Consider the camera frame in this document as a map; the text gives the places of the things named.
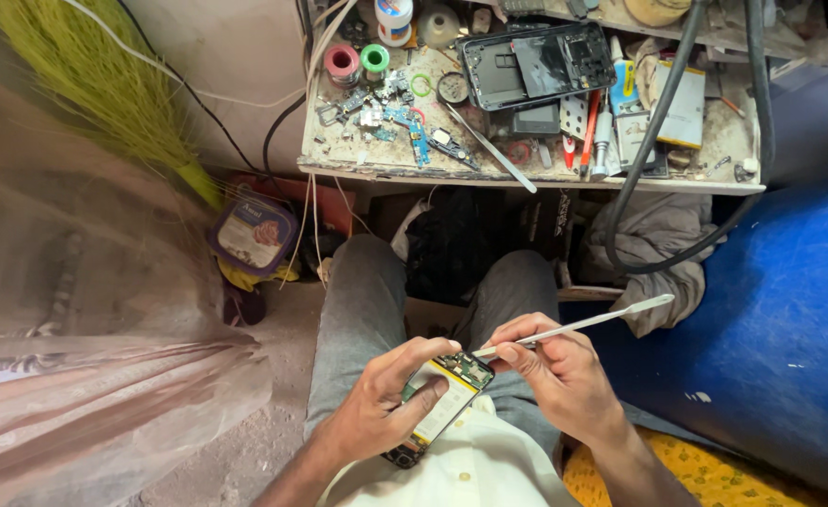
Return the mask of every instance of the hand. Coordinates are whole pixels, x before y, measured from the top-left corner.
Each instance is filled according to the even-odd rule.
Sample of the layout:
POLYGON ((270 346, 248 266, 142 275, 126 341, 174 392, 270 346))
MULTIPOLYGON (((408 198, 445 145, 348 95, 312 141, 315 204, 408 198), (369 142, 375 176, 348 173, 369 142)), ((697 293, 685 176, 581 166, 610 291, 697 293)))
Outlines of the hand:
POLYGON ((402 405, 401 390, 408 377, 432 358, 460 351, 460 344, 445 338, 413 338, 371 359, 348 396, 318 425, 311 440, 325 446, 325 455, 343 465, 397 447, 448 391, 448 381, 436 377, 402 405))
POLYGON ((539 409, 557 429, 587 444, 618 445, 629 433, 621 403, 611 390, 589 338, 576 331, 544 338, 536 351, 510 343, 560 325, 541 313, 503 324, 483 346, 496 346, 496 373, 514 369, 533 388, 539 409))

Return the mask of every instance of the cluttered desk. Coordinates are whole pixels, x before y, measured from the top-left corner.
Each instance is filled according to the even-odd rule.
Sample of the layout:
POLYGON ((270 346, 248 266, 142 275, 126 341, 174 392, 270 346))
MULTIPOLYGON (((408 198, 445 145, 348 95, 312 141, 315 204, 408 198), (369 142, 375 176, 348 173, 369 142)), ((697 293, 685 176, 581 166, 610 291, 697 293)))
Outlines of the cluttered desk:
MULTIPOLYGON (((619 189, 667 80, 672 41, 611 29, 605 19, 629 16, 647 31, 623 5, 597 7, 579 23, 550 5, 540 18, 468 3, 425 6, 416 17, 409 0, 355 6, 312 77, 299 167, 429 184, 619 189)), ((675 24, 647 28, 679 37, 675 24)), ((736 46, 735 34, 705 30, 736 46)), ((771 29, 769 51, 796 52, 785 39, 785 27, 771 29)), ((694 53, 638 190, 765 189, 749 66, 723 63, 724 51, 694 53)))

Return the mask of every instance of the red rubber ring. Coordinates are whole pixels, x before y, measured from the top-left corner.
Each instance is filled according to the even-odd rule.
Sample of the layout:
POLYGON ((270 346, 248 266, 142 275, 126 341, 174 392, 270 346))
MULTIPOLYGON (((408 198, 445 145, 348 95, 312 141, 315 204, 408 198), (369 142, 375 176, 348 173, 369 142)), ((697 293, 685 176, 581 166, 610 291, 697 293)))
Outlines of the red rubber ring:
POLYGON ((417 113, 418 115, 420 115, 420 122, 421 122, 421 123, 426 123, 426 122, 427 122, 427 115, 424 115, 424 114, 423 114, 423 111, 421 111, 421 110, 419 110, 419 109, 417 109, 417 108, 411 108, 411 111, 414 111, 415 113, 417 113))
POLYGON ((351 76, 358 70, 359 65, 361 65, 361 57, 348 44, 337 44, 323 55, 323 66, 327 68, 330 76, 351 76))
POLYGON ((529 159, 529 146, 527 144, 523 144, 520 141, 515 141, 514 143, 510 144, 510 146, 508 147, 508 160, 512 164, 517 165, 519 163, 524 163, 528 159, 529 159), (521 149, 523 149, 524 158, 515 160, 514 159, 514 149, 517 148, 518 146, 521 146, 521 149))

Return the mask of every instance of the green rubber ring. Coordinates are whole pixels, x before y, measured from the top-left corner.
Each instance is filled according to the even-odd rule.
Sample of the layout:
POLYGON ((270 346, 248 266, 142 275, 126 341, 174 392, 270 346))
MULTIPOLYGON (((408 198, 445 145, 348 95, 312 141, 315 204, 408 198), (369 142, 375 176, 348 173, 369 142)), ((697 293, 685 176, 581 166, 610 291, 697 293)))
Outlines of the green rubber ring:
POLYGON ((370 44, 361 50, 361 65, 374 74, 379 74, 389 66, 389 50, 380 44, 370 44))
POLYGON ((429 92, 433 91, 433 83, 429 82, 429 76, 426 74, 415 74, 414 77, 411 78, 411 93, 418 97, 426 97, 429 95, 429 92), (414 89, 414 79, 418 77, 422 77, 425 81, 427 81, 427 91, 420 93, 416 89, 414 89))

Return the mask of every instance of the green broom bristles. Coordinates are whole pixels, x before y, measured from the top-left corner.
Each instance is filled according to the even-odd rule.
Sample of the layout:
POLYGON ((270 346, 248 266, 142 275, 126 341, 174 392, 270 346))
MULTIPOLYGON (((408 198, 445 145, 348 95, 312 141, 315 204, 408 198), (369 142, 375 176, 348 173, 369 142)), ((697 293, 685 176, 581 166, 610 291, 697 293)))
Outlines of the green broom bristles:
MULTIPOLYGON (((146 54, 113 0, 81 0, 129 47, 146 54)), ((61 108, 92 122, 126 154, 177 172, 219 208, 216 185, 180 135, 169 77, 120 48, 104 29, 62 0, 0 0, 0 28, 61 108)))

